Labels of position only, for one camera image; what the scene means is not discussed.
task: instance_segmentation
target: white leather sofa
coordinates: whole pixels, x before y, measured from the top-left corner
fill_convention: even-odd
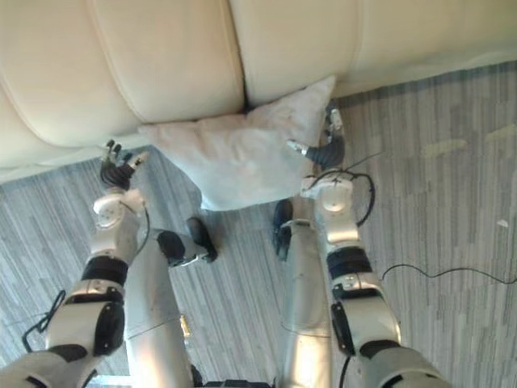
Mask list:
[[[516,0],[0,0],[0,182],[141,123],[517,59]]]

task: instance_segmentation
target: cable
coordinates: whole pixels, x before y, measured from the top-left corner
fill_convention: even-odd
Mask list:
[[[503,279],[499,279],[498,277],[495,277],[493,275],[490,275],[488,272],[484,272],[484,271],[480,271],[479,269],[476,269],[476,268],[468,268],[468,267],[451,268],[451,269],[448,269],[447,271],[438,272],[435,275],[429,275],[427,272],[425,272],[422,269],[414,266],[413,264],[395,264],[395,265],[392,265],[391,267],[389,267],[387,270],[385,270],[383,272],[382,277],[380,279],[384,280],[386,275],[390,271],[392,271],[392,270],[394,270],[396,268],[402,268],[402,267],[413,268],[415,271],[420,272],[422,275],[424,275],[425,277],[427,277],[429,279],[435,279],[436,277],[440,277],[440,276],[446,275],[446,274],[451,273],[451,272],[471,271],[471,272],[479,273],[479,274],[484,275],[484,276],[488,276],[490,279],[495,280],[498,283],[501,283],[503,285],[514,285],[515,283],[517,283],[517,278],[515,278],[514,280],[503,280]]]
[[[370,202],[368,203],[368,208],[366,209],[366,213],[364,216],[356,222],[357,227],[361,227],[366,220],[370,217],[370,214],[372,214],[373,207],[375,206],[375,199],[376,199],[376,190],[375,190],[375,184],[373,183],[373,179],[370,175],[364,174],[364,173],[355,173],[351,172],[348,169],[344,171],[345,173],[349,174],[352,178],[350,180],[354,180],[357,178],[366,178],[368,180],[368,184],[370,185]]]
[[[151,232],[151,221],[149,219],[149,211],[147,210],[147,207],[145,205],[144,205],[144,210],[145,210],[145,220],[147,221],[147,230],[145,231],[144,241],[142,241],[142,244],[138,248],[137,253],[135,254],[135,257],[137,257],[140,254],[140,252],[142,252],[142,249],[144,249],[145,244],[147,243],[147,240],[149,240],[149,235]]]
[[[338,385],[338,388],[343,388],[345,385],[345,376],[347,375],[347,369],[348,369],[348,364],[350,364],[350,359],[351,357],[347,357],[347,359],[345,360],[345,363],[343,364],[343,369],[341,369],[341,376],[339,377],[339,385]]]
[[[350,170],[351,168],[354,168],[354,167],[357,167],[359,164],[362,164],[364,162],[366,162],[367,160],[373,158],[373,157],[376,157],[376,156],[379,156],[380,154],[382,154],[384,151],[381,151],[381,152],[377,152],[376,154],[371,154],[371,155],[368,155],[366,158],[362,158],[361,160],[359,160],[358,162],[355,162],[354,164],[352,164],[351,166],[347,167],[347,169],[345,171],[348,171]]]
[[[37,324],[27,329],[22,334],[22,343],[23,347],[27,351],[27,353],[32,353],[32,347],[29,344],[28,336],[33,331],[38,331],[38,333],[43,333],[45,330],[47,330],[48,324],[50,323],[50,320],[53,318],[54,314],[56,313],[57,309],[61,305],[61,303],[65,300],[66,292],[64,289],[62,289],[55,297],[54,302],[52,303],[52,307],[50,307],[50,310],[45,313],[44,317],[40,319]]]

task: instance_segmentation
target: floor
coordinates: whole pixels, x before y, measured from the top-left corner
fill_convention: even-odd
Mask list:
[[[377,205],[361,232],[379,273],[408,263],[430,273],[469,266],[517,276],[517,63],[338,103],[348,163],[381,152],[355,169],[376,182]],[[0,187],[0,365],[23,354],[22,332],[82,270],[91,205],[101,194],[98,168],[84,162]],[[219,247],[214,264],[170,272],[192,332],[192,361],[208,379],[271,382],[284,295],[284,268],[269,239],[274,204],[201,211],[195,186],[154,150],[135,186],[148,198],[154,226],[185,232],[184,220],[198,214]],[[359,208],[363,192],[357,187]],[[517,387],[515,286],[471,272],[428,280],[404,268],[384,286],[404,343],[454,386]],[[37,337],[32,343],[43,346]],[[343,359],[335,353],[335,377]],[[361,386],[358,371],[352,361],[347,386]],[[99,372],[127,374],[124,349]]]

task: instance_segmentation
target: white pillow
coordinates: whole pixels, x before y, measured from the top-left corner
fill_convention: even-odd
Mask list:
[[[334,84],[335,77],[328,77],[247,116],[143,125],[139,131],[197,185],[203,209],[281,200],[300,191],[312,166],[286,141],[318,144]]]

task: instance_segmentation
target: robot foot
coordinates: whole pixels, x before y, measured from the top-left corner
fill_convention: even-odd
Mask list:
[[[282,225],[292,220],[292,202],[281,200],[275,207],[273,216],[273,246],[281,261],[287,260],[289,243],[291,241],[291,228]]]
[[[203,259],[207,263],[214,261],[217,258],[217,250],[204,223],[199,218],[191,217],[187,220],[187,228],[194,243],[207,250],[208,254]]]

